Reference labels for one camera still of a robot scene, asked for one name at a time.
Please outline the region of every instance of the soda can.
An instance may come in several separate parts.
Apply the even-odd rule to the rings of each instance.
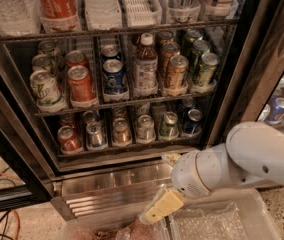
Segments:
[[[271,111],[266,122],[272,125],[280,123],[284,117],[284,98],[272,99],[270,108]]]
[[[170,58],[174,55],[180,54],[180,46],[175,42],[165,43],[160,49],[159,54],[159,74],[162,79],[166,78],[167,68]]]
[[[137,137],[141,140],[154,138],[154,120],[149,115],[143,115],[138,118]]]
[[[161,53],[161,48],[164,44],[174,41],[174,35],[172,31],[164,30],[160,31],[155,36],[155,50],[158,54]]]
[[[117,45],[105,45],[101,50],[102,63],[107,60],[119,60],[122,61],[122,55]]]
[[[40,0],[43,16],[50,19],[69,18],[76,15],[76,0]]]
[[[69,52],[66,57],[66,65],[68,69],[74,66],[83,66],[90,69],[90,64],[84,53],[80,50],[74,50]]]
[[[103,87],[107,94],[121,94],[126,91],[126,76],[121,61],[111,59],[103,63]]]
[[[74,66],[68,71],[72,100],[85,102],[95,98],[91,71],[83,66]]]
[[[92,121],[86,126],[87,141],[90,147],[101,147],[106,143],[100,122]]]
[[[178,90],[184,84],[185,72],[188,70],[189,60],[183,55],[174,55],[170,58],[167,75],[164,81],[165,88]]]
[[[32,69],[33,71],[44,69],[52,75],[56,75],[54,64],[46,54],[38,54],[32,58]]]
[[[76,130],[71,126],[63,126],[58,130],[58,140],[63,151],[75,151],[82,147]]]
[[[193,76],[193,84],[200,87],[209,86],[219,64],[220,58],[218,55],[214,53],[203,54],[197,72]]]
[[[41,106],[57,104],[62,99],[56,78],[48,71],[37,70],[30,76],[30,85]]]
[[[270,105],[269,104],[266,104],[258,118],[258,122],[263,122],[267,117],[268,115],[270,114]]]
[[[186,134],[194,134],[199,131],[203,114],[198,109],[190,109],[183,118],[182,131]]]
[[[113,121],[113,142],[126,143],[131,140],[131,131],[128,121],[124,118],[117,118]]]
[[[178,134],[178,116],[174,112],[164,113],[160,124],[160,135],[163,137],[174,137]]]
[[[54,41],[41,41],[38,45],[40,54],[48,55],[54,62],[55,66],[62,71],[65,67],[64,54],[61,47]]]
[[[193,43],[197,40],[202,40],[203,34],[197,29],[188,29],[185,32],[184,38],[182,40],[182,50],[181,54],[191,59],[191,51]]]
[[[193,43],[189,66],[190,76],[194,76],[201,56],[210,52],[210,44],[205,40],[197,40]]]

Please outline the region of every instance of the plastic container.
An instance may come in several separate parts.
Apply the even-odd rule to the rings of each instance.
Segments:
[[[89,238],[90,232],[123,229],[136,220],[146,205],[147,203],[126,205],[120,209],[99,213],[98,216],[92,214],[68,221],[61,229],[57,240],[91,239]],[[159,233],[157,240],[170,240],[165,220],[156,223],[155,230]]]
[[[161,24],[162,7],[158,0],[122,0],[128,27]]]
[[[278,229],[276,228],[265,203],[255,189],[222,189],[213,192],[208,197],[186,201],[187,202],[182,209],[189,209],[192,211],[193,215],[190,213],[189,218],[199,217],[199,219],[201,219],[203,211],[209,213],[217,209],[222,210],[225,209],[229,203],[234,202],[238,208],[237,215],[240,218],[240,223],[242,224],[247,239],[281,239]],[[170,215],[169,217],[173,240],[185,239],[187,232],[179,230],[177,223],[178,218],[175,216],[176,214]]]

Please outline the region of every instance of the beverage can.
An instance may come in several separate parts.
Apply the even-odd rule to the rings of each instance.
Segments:
[[[270,109],[266,122],[272,125],[280,123],[284,117],[284,98],[272,99]]]
[[[154,120],[149,115],[138,118],[137,136],[141,140],[151,140],[154,138]]]
[[[58,130],[58,140],[64,151],[75,151],[82,147],[77,132],[70,126],[63,126]]]
[[[32,69],[33,71],[44,69],[52,75],[56,75],[56,70],[51,58],[46,54],[38,54],[32,58]]]
[[[170,58],[180,54],[180,46],[175,42],[165,43],[159,54],[159,74],[162,79],[166,78]]]
[[[209,42],[205,40],[197,40],[193,42],[191,60],[189,66],[189,74],[191,77],[194,76],[196,73],[196,68],[198,67],[198,63],[201,59],[201,56],[209,52],[210,52]]]
[[[128,121],[124,118],[117,118],[113,121],[113,142],[126,143],[131,140],[131,131]]]
[[[103,63],[103,88],[107,94],[126,92],[126,75],[121,61],[110,59]]]
[[[115,59],[122,61],[122,55],[117,45],[105,45],[101,49],[102,63],[107,60]]]
[[[199,131],[203,114],[198,109],[190,109],[183,118],[182,131],[186,134],[194,134]]]
[[[160,135],[163,137],[174,137],[178,134],[178,116],[174,112],[164,113],[160,124]]]
[[[85,102],[95,98],[91,71],[83,66],[74,66],[68,71],[72,99]]]
[[[40,0],[44,17],[50,19],[69,18],[76,15],[76,0]]]
[[[103,128],[100,122],[92,121],[86,126],[88,144],[91,147],[101,147],[105,144]]]
[[[69,52],[66,57],[66,65],[68,69],[74,66],[83,66],[90,69],[90,64],[85,54],[80,50],[73,50]]]
[[[207,87],[212,82],[215,71],[220,63],[220,58],[214,53],[205,53],[193,77],[193,84],[200,87]]]
[[[178,90],[185,81],[185,72],[189,67],[189,61],[183,55],[174,55],[170,58],[167,75],[164,81],[165,88]]]
[[[56,78],[44,69],[32,73],[30,85],[41,106],[51,106],[62,99]]]

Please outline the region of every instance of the silver can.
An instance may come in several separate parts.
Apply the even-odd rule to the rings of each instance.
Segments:
[[[131,131],[128,121],[124,118],[117,118],[113,121],[113,142],[126,143],[131,140]]]
[[[103,127],[100,122],[92,121],[86,126],[88,145],[94,148],[105,145]]]
[[[41,106],[54,105],[62,98],[55,77],[46,70],[33,72],[30,76],[30,85]]]
[[[137,137],[141,140],[154,138],[154,120],[148,115],[140,116],[137,122]]]

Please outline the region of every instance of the refrigerator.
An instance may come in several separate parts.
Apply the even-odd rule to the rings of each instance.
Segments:
[[[82,25],[77,31],[45,33],[48,31],[41,28],[38,34],[0,34],[0,135],[14,148],[12,154],[21,160],[22,168],[29,172],[28,178],[40,188],[33,189],[26,184],[30,196],[37,202],[50,201],[65,220],[118,211],[152,200],[163,184],[172,185],[171,166],[162,160],[163,155],[184,154],[219,144],[230,125],[242,120],[256,120],[284,71],[284,20],[281,18],[284,17],[284,0],[236,0],[235,11],[229,17],[214,20],[196,17],[193,21],[190,17],[190,22],[181,23],[170,22],[168,18],[164,21],[163,16],[160,24],[151,26],[132,25],[125,14],[128,11],[123,5],[125,0],[119,0],[123,25],[111,29],[92,29],[92,26],[88,29],[84,1],[78,1]],[[162,8],[160,15],[169,15],[167,1],[156,1],[155,7],[160,5]],[[210,42],[220,58],[219,69],[211,82],[212,88],[204,91],[186,88],[185,92],[174,95],[166,93],[159,82],[159,86],[149,90],[151,93],[148,95],[136,95],[130,73],[132,36],[145,32],[156,36],[169,30],[177,37],[178,33],[187,29],[203,31],[204,39]],[[76,49],[85,53],[93,70],[97,93],[96,101],[89,107],[71,104],[69,87],[62,84],[66,108],[57,112],[39,109],[31,90],[30,76],[33,72],[32,58],[38,54],[38,45],[43,41],[54,41],[65,54]],[[120,47],[127,70],[128,96],[117,100],[110,99],[103,90],[100,54],[103,45],[109,44]],[[259,60],[271,61],[271,51],[275,46],[278,50],[274,54],[280,53],[280,56],[273,70]],[[263,95],[255,93],[253,91],[260,91],[260,88],[253,87],[251,82],[259,83],[267,90]],[[157,124],[161,121],[163,109],[178,114],[178,105],[186,98],[194,98],[203,114],[197,134],[183,135],[183,126],[178,124],[179,133],[174,138],[161,139],[157,131],[152,142],[137,141],[134,108],[150,104],[150,113]],[[249,101],[253,99],[259,103],[254,105],[252,112]],[[112,110],[123,107],[126,108],[131,140],[125,145],[116,145],[113,143]],[[239,118],[241,113],[237,109],[242,109],[240,112],[244,111],[245,115]],[[87,146],[87,136],[80,119],[88,110],[98,111],[104,119],[103,131],[107,138],[104,149]],[[155,119],[159,112],[160,119]],[[78,133],[82,146],[75,153],[63,152],[57,136],[61,117],[70,114],[75,115],[81,125]],[[8,160],[8,164],[12,162],[8,156],[3,156],[3,159]],[[23,179],[23,172],[16,172]]]

